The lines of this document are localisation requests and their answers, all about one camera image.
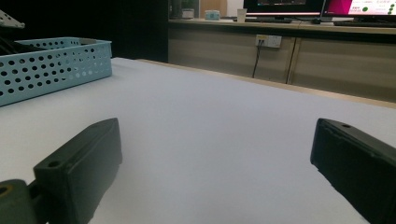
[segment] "monitor screen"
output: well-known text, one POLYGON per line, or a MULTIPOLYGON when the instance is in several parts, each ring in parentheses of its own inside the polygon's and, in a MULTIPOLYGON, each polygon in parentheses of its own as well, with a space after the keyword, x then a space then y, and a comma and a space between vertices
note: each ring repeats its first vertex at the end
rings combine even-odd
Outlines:
POLYGON ((396 0, 327 0, 325 16, 394 16, 396 0))
POLYGON ((324 0, 244 0, 247 16, 320 16, 324 0))

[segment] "perforated basket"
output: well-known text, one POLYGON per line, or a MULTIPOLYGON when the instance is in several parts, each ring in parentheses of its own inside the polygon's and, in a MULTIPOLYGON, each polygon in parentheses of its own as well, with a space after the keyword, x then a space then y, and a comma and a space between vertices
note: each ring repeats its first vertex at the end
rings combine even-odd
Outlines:
POLYGON ((46 50, 0 56, 0 106, 112 74, 110 41, 61 37, 18 42, 46 50))

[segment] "white table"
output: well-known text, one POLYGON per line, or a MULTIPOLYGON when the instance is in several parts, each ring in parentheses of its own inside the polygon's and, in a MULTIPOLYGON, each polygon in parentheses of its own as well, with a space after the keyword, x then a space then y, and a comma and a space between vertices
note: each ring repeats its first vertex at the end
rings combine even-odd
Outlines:
POLYGON ((92 224, 367 223, 310 164, 316 121, 395 147, 394 105, 112 62, 112 77, 0 107, 0 180, 29 183, 53 150, 117 117, 124 163, 92 224))

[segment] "electrical outlet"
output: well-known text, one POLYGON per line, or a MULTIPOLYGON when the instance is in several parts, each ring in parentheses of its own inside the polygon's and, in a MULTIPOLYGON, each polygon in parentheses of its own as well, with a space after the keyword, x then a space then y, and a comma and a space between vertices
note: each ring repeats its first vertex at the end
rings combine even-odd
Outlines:
POLYGON ((263 40, 263 47, 279 49, 282 42, 280 35, 256 35, 256 46, 259 46, 260 40, 263 40))

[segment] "dark background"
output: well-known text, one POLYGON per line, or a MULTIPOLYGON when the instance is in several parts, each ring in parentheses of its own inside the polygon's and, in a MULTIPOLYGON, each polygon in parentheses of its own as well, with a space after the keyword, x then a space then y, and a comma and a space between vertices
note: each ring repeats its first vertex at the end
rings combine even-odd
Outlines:
POLYGON ((0 9, 26 24, 23 30, 2 34, 5 38, 75 36, 111 40, 113 57, 168 60, 166 0, 7 0, 0 9))

